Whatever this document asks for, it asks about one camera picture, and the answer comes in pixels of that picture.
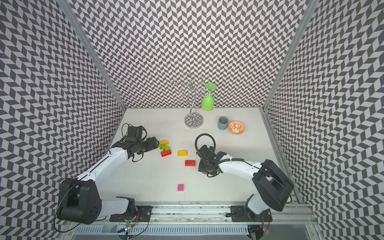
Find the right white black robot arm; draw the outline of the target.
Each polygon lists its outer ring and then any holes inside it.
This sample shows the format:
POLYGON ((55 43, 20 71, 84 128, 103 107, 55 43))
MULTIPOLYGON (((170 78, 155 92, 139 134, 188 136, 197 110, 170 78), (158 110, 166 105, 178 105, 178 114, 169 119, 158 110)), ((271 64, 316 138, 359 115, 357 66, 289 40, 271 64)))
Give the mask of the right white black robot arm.
POLYGON ((268 209, 278 212, 284 209, 291 199, 294 184, 273 161, 252 163, 233 158, 224 152, 215 154, 214 149, 206 145, 197 149, 200 158, 199 171, 206 173, 208 177, 232 174, 251 181, 256 192, 247 199, 245 212, 260 215, 268 209))

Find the green lego brick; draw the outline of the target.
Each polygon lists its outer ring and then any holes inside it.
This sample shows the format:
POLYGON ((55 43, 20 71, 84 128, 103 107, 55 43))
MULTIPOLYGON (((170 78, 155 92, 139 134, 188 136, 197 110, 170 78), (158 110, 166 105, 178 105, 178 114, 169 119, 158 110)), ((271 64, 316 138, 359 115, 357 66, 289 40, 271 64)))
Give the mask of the green lego brick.
POLYGON ((162 150, 162 152, 169 151, 171 148, 168 147, 167 145, 159 145, 159 148, 162 150))

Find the red long lego brick front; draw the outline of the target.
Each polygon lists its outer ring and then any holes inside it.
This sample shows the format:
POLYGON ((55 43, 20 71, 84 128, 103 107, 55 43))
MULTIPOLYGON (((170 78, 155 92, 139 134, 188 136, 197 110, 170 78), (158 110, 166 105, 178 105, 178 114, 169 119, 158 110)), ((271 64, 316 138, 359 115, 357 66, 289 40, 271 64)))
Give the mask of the red long lego brick front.
POLYGON ((195 160, 185 160, 185 166, 186 167, 195 167, 196 161, 195 160))

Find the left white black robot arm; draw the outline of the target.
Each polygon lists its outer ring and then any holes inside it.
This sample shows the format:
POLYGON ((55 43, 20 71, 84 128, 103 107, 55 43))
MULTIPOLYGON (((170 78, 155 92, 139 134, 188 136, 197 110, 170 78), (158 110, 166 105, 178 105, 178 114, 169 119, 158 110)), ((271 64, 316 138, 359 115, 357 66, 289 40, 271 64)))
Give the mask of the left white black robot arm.
POLYGON ((139 211, 133 198, 116 197, 112 200, 103 200, 99 189, 108 177, 121 164, 133 158, 134 154, 142 155, 155 150, 159 144, 155 137, 139 142, 121 139, 113 144, 107 155, 93 167, 77 178, 65 179, 60 184, 55 218, 87 225, 107 216, 123 221, 138 219, 139 211))

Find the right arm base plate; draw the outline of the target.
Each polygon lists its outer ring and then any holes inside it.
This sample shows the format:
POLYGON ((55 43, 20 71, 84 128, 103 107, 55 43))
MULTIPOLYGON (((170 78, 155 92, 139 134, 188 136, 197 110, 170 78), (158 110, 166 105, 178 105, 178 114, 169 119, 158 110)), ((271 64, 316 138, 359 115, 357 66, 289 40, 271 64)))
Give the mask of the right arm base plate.
POLYGON ((231 218, 232 222, 272 222, 272 214, 270 209, 263 211, 261 214, 255 214, 244 206, 231 206, 230 212, 226 214, 226 218, 231 218))

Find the red long lego brick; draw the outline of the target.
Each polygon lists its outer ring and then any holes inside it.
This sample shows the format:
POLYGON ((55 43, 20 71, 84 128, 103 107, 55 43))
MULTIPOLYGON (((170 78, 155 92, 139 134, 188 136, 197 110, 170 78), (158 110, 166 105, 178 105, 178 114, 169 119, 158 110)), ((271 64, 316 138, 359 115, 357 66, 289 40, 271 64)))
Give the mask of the red long lego brick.
POLYGON ((162 157, 166 157, 166 156, 169 156, 172 154, 172 151, 171 150, 166 150, 166 151, 162 151, 161 152, 161 156, 162 157))
POLYGON ((185 160, 185 166, 186 167, 195 167, 196 161, 195 160, 185 160))

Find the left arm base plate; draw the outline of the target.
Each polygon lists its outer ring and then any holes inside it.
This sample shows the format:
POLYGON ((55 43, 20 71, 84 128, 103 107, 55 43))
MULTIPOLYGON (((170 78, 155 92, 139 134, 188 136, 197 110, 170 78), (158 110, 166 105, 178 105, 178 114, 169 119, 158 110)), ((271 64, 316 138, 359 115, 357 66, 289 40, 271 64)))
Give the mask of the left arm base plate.
POLYGON ((140 223, 148 222, 152 215, 152 206, 136 206, 133 209, 128 209, 123 214, 111 215, 110 222, 131 222, 140 223))

